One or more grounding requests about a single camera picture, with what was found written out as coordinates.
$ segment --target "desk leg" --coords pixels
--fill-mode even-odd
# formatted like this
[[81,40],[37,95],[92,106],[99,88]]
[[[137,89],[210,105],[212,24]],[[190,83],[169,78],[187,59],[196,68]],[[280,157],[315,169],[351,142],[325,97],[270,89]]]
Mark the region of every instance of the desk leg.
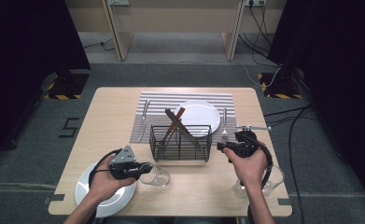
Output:
[[119,61],[124,61],[127,57],[129,47],[133,40],[133,33],[119,32],[116,17],[113,15],[111,6],[107,3],[107,0],[103,0],[104,10],[106,13],[106,19],[109,24],[109,29],[113,35],[113,43],[118,55]]
[[237,44],[237,37],[240,32],[241,20],[244,14],[244,1],[241,0],[238,3],[238,8],[235,15],[235,23],[232,33],[222,33],[223,45],[226,51],[227,60],[231,61],[234,57],[235,46]]

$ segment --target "human hand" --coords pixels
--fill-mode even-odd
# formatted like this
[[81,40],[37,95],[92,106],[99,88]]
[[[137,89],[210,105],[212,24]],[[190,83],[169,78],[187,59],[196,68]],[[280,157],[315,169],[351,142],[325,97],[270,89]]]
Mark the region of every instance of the human hand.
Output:
[[103,170],[103,172],[95,173],[91,181],[88,196],[93,197],[98,203],[111,198],[118,189],[129,186],[135,182],[135,178],[133,177],[117,180],[107,171],[113,157],[113,155],[110,155],[101,162],[97,171]]
[[260,148],[247,158],[240,158],[227,147],[223,149],[223,152],[232,161],[235,173],[247,189],[261,189],[267,160]]

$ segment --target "person's left hand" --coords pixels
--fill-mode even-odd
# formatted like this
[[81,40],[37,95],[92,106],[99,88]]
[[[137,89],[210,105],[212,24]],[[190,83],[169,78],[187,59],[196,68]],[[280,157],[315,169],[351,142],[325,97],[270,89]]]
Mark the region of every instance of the person's left hand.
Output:
[[[108,156],[101,164],[98,166],[99,170],[108,170],[109,163],[113,159],[113,155]],[[95,198],[99,203],[111,198],[118,189],[122,187],[129,186],[135,182],[135,178],[129,177],[126,179],[117,180],[115,179],[109,171],[100,171],[95,173],[91,181],[91,186],[88,195]]]

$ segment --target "table top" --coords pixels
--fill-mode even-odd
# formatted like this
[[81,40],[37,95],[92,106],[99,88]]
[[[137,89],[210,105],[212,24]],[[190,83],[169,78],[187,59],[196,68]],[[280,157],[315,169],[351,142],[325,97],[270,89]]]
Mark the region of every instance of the table top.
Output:
[[[106,153],[130,145],[137,161],[163,166],[171,176],[165,189],[137,181],[130,202],[118,216],[155,217],[245,217],[248,199],[239,198],[232,186],[237,180],[232,164],[211,146],[209,161],[154,161],[149,144],[130,144],[135,112],[141,91],[231,93],[237,124],[265,127],[260,103],[251,88],[99,88],[80,128],[77,140],[63,170],[54,194],[64,194],[62,201],[52,201],[49,212],[69,215],[77,207],[75,189],[83,172]],[[266,144],[278,165],[270,135],[255,131]],[[275,217],[292,213],[285,184],[266,197]]]

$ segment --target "forearm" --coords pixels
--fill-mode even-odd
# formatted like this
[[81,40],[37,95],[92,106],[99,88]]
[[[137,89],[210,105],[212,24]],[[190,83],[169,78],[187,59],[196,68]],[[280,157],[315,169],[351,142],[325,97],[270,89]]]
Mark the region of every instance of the forearm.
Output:
[[261,192],[260,186],[246,189],[246,193],[248,194],[251,214],[255,220],[255,223],[275,223],[272,213],[270,212],[266,200],[264,199],[263,193]]
[[91,196],[87,194],[74,212],[66,219],[64,224],[87,223],[100,202],[95,198],[95,195]]

